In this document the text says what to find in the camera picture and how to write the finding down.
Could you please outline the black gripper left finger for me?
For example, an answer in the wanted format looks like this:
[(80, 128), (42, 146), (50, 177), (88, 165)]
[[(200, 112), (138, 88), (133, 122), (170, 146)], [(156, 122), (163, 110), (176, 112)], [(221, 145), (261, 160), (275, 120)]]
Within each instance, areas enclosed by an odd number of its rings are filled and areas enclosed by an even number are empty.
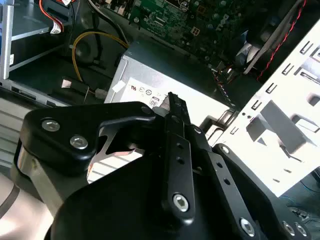
[(175, 204), (175, 185), (183, 182), (175, 176), (175, 167), (182, 166), (175, 155), (175, 97), (173, 93), (167, 95), (165, 115), (139, 101), (33, 110), (23, 120), (16, 162), (19, 167), (25, 165), (27, 154), (49, 167), (61, 176), (61, 190), (69, 198), (90, 185), (69, 187), (68, 182), (83, 177), (94, 158), (103, 160), (116, 153), (144, 151), (134, 161), (157, 156), (163, 162), (163, 211), (177, 223), (189, 225), (193, 221), (187, 221), (179, 209), (184, 202)]

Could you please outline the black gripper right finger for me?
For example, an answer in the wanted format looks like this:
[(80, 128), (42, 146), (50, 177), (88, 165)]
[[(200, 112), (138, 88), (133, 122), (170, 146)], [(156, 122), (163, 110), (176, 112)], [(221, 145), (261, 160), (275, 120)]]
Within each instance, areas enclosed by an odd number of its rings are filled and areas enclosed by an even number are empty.
[(196, 214), (193, 167), (200, 167), (207, 182), (205, 210), (218, 201), (221, 230), (233, 240), (309, 240), (303, 222), (226, 145), (210, 146), (202, 130), (191, 124), (186, 102), (174, 99), (175, 156), (181, 167), (174, 174), (174, 203), (192, 222)]

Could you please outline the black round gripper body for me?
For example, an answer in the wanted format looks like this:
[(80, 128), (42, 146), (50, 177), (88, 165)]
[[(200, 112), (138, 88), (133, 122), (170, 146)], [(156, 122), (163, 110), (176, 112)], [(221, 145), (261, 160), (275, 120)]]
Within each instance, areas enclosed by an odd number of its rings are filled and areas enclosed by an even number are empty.
[(73, 193), (50, 229), (52, 240), (238, 240), (209, 175), (194, 173), (195, 218), (182, 225), (161, 206), (163, 162), (152, 155)]

